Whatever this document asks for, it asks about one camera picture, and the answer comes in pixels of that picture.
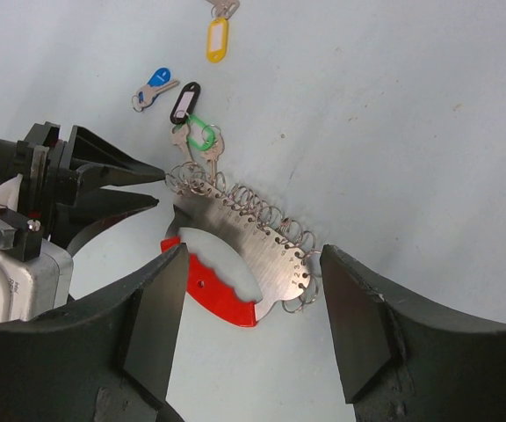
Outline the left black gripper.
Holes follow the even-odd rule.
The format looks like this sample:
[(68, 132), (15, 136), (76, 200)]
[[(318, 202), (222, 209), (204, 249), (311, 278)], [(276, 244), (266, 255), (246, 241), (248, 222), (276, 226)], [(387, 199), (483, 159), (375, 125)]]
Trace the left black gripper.
[(17, 142), (12, 163), (23, 177), (18, 212), (39, 221), (42, 236), (71, 256), (112, 226), (159, 203), (153, 196), (129, 192), (92, 192), (80, 199), (80, 188), (165, 180), (164, 170), (78, 125), (64, 141), (58, 125), (34, 124)]

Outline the keys with black green tags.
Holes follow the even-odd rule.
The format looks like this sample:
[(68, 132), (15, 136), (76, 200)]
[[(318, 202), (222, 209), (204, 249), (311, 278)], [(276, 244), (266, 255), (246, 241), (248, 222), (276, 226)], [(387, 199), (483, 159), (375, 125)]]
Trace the keys with black green tags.
[(206, 124), (195, 115), (201, 87), (197, 82), (186, 84), (170, 114), (171, 141), (184, 155), (185, 163), (194, 164), (196, 151), (209, 166), (209, 180), (214, 183), (218, 175), (218, 161), (225, 145), (220, 129), (215, 124)]

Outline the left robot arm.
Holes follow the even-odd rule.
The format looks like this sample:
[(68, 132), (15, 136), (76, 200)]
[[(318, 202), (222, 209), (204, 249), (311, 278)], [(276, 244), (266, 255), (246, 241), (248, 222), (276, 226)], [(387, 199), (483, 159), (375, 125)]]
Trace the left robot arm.
[(38, 235), (19, 235), (11, 255), (20, 260), (33, 257), (41, 238), (75, 255), (98, 234), (158, 203), (126, 189), (163, 181), (164, 170), (85, 127), (73, 127), (67, 141), (59, 132), (46, 122), (33, 125), (22, 140), (0, 139), (0, 186), (20, 176), (15, 209), (23, 220), (41, 224)]

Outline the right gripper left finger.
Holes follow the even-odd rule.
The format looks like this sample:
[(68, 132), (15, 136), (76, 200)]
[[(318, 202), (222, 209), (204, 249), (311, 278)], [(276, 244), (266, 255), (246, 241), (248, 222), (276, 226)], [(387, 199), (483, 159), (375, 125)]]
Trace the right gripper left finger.
[(0, 324), (0, 421), (177, 421), (167, 401), (190, 255)]

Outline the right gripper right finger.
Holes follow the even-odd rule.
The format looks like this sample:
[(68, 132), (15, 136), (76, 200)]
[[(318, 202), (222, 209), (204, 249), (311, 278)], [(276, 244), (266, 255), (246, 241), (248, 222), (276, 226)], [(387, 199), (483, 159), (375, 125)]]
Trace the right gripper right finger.
[(506, 324), (433, 302), (328, 244), (322, 285), (358, 421), (506, 421)]

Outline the red handled metal key holder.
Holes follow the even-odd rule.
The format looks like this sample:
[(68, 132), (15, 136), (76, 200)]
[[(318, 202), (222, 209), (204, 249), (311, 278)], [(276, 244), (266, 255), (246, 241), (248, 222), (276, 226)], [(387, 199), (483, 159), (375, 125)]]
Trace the red handled metal key holder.
[(181, 244), (181, 229), (206, 232), (244, 261), (261, 293), (258, 302), (240, 299), (210, 265), (192, 254), (187, 291), (203, 308), (227, 323), (253, 328), (276, 303), (294, 314), (317, 300), (320, 276), (313, 258), (320, 251), (311, 231), (247, 186), (227, 188), (222, 173), (210, 178), (194, 162), (174, 167), (165, 183), (177, 199), (161, 250)]

